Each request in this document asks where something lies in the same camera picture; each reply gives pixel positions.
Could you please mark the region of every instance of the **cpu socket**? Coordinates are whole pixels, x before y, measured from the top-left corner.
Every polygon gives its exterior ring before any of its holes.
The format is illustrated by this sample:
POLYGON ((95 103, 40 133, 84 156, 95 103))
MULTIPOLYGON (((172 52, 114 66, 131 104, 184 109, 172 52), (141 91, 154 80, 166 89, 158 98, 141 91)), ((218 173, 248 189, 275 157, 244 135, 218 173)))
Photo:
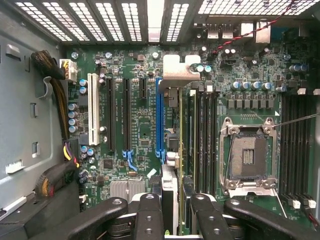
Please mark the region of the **cpu socket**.
POLYGON ((277 130, 268 117, 263 125, 223 121, 219 135, 219 180, 225 195, 274 196, 276 187, 277 130))

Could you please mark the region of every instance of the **white pci slot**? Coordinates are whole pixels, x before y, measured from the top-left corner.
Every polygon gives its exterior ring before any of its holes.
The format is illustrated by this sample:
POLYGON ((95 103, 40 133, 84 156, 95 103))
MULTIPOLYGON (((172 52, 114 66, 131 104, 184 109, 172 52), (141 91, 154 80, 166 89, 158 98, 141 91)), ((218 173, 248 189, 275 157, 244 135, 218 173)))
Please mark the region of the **white pci slot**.
POLYGON ((100 143, 99 117, 99 77, 95 73, 88 73, 88 121, 89 145, 100 143))

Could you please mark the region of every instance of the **white connector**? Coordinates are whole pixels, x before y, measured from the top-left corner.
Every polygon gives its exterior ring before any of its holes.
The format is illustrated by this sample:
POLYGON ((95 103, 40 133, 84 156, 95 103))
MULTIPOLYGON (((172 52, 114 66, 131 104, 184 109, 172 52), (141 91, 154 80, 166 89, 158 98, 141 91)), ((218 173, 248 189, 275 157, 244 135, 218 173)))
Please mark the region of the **white connector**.
POLYGON ((293 200, 292 201, 292 206, 294 209, 300 209, 301 203, 298 200, 293 200))
POLYGON ((315 209, 315 208, 317 207, 317 202, 316 202, 316 201, 314 201, 314 200, 308 200, 308 202, 309 202, 309 207, 310 207, 311 209, 315 209))
POLYGON ((73 82, 73 84, 77 83, 77 63, 71 61, 70 59, 60 59, 59 65, 60 68, 64 67, 64 64, 67 63, 67 66, 65 67, 65 79, 67 81, 73 82))
POLYGON ((88 125, 89 145, 100 144, 99 76, 88 73, 88 125))

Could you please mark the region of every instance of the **blue capacitor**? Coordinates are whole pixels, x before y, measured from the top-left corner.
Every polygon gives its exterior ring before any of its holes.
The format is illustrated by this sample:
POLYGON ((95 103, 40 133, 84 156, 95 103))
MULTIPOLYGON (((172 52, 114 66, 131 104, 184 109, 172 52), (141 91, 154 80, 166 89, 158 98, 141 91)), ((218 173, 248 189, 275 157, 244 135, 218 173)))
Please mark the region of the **blue capacitor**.
POLYGON ((85 154, 88 151, 88 147, 87 146, 82 146, 80 151, 85 154))
POLYGON ((79 93, 86 94, 87 93, 87 88, 85 88, 84 86, 80 87, 79 93))
POLYGON ((79 85, 82 86, 82 87, 85 87, 85 86, 88 85, 88 81, 87 81, 87 80, 84 80, 84 79, 81 79, 81 80, 79 81, 79 85))
POLYGON ((86 154, 88 154, 88 156, 93 156, 95 155, 96 150, 94 148, 89 148, 86 152, 86 154))

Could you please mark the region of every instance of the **green circuit board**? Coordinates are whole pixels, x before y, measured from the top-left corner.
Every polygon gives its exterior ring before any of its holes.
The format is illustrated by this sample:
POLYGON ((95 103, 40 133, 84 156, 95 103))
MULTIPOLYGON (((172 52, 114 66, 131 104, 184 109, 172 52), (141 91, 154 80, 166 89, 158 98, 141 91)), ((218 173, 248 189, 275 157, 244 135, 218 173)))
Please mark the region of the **green circuit board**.
MULTIPOLYGON (((218 132, 222 127, 225 118, 231 118, 234 124, 242 125, 261 125, 267 118, 272 118, 275 124, 281 123, 282 117, 282 98, 281 94, 276 91, 276 86, 279 81, 283 84, 289 81, 296 82, 297 86, 302 86, 303 82, 311 81, 314 77, 312 73, 294 75, 289 72, 289 67, 292 64, 307 63, 310 57, 313 57, 312 49, 315 43, 303 43, 306 48, 304 51, 300 50, 300 43, 292 43, 289 46, 284 46, 281 41, 272 42, 269 46, 270 54, 258 56, 259 52, 252 52, 243 49, 242 46, 236 46, 236 54, 233 56, 234 64, 232 66, 221 67, 223 58, 219 55, 212 61, 207 60, 207 55, 202 55, 201 63, 203 65, 210 65, 212 72, 206 75, 201 75, 201 85, 210 83, 213 89, 219 89, 216 98, 216 108, 211 108, 216 111, 210 113, 209 122, 215 123, 216 136, 209 134, 212 146, 217 147, 213 149, 216 152, 216 163, 220 159, 219 155, 219 135, 218 132), (285 59, 284 55, 290 55, 290 59, 285 59), (248 67, 244 60, 245 56, 253 56, 259 59, 257 66, 248 67), (254 83, 256 81, 263 83, 271 83, 269 91, 263 90, 247 90, 240 89, 232 90, 231 84, 233 82, 254 83), (261 101, 272 100, 272 107, 244 108, 244 106, 232 107, 229 103, 235 103, 237 100, 261 101)), ((71 58, 73 52, 78 53, 77 59, 72 61, 77 63, 77 79, 86 80, 88 73, 100 73, 97 71, 95 60, 99 59, 102 67, 105 68, 105 73, 111 76, 114 80, 115 86, 115 150, 110 151, 108 141, 104 135, 101 135, 101 143, 95 148, 95 162, 88 163, 86 159, 81 161, 81 169, 86 169, 89 172, 88 181, 84 184, 87 200, 86 208, 90 208, 99 202, 110 197, 110 183, 112 181, 127 181, 129 179, 142 180, 145 182, 145 191, 149 192, 149 178, 148 174, 160 174, 161 162, 155 155, 156 150, 156 78, 163 75, 163 56, 167 54, 177 54, 181 56, 183 61, 186 55, 197 55, 201 49, 201 44, 193 43, 189 46, 81 46, 79 48, 70 48, 67 51, 67 58, 71 58), (111 53, 112 58, 106 59, 105 53, 111 53), (152 53, 158 53, 158 59, 153 59, 152 53), (139 79, 147 79, 147 99, 141 99, 139 93, 139 79), (131 84, 131 144, 133 149, 133 162, 137 167, 135 173, 128 166, 127 160, 123 157, 123 144, 125 141, 124 133, 124 114, 123 114, 123 79, 130 79, 131 84), (105 168, 104 161, 111 161, 108 163, 108 168, 105 168), (98 183, 94 177, 103 176, 103 181, 98 183)), ((207 45, 208 50, 216 47, 216 44, 207 45)), ((69 104, 79 104, 79 88, 78 84, 73 85, 69 83, 68 88, 68 102, 69 104)), ((190 96, 192 85, 188 84, 183 89, 183 116, 184 124, 182 126, 183 132, 183 174, 185 176, 194 175, 193 162, 193 122, 191 115, 195 114, 195 98, 190 96)), ((103 87, 99 89, 99 111, 100 111, 100 126, 107 126, 110 116, 107 111, 107 90, 103 87)), ((165 127, 167 129, 179 128, 179 109, 165 107, 165 127)), ((88 132, 88 110, 81 108, 78 113, 78 131, 71 134, 71 138, 80 138, 80 135, 88 132)), ((280 149, 281 134, 280 130, 277 133, 276 149, 280 149)), ((228 157, 228 151, 223 153, 224 161, 228 157)), ((276 173, 279 177, 279 161, 280 154, 276 154, 276 173)), ((215 176, 207 174, 207 181, 214 180, 215 186, 208 187, 208 193, 213 194, 218 201, 223 202, 228 197, 222 192, 218 180, 218 174, 215 176)), ((258 204, 270 211, 282 215, 279 202, 276 197, 271 196, 253 196, 248 195, 245 199, 258 204)), ((300 221, 303 224, 309 225, 308 220, 304 217, 300 210, 294 210, 292 207, 284 206, 288 217, 292 220, 300 221)))

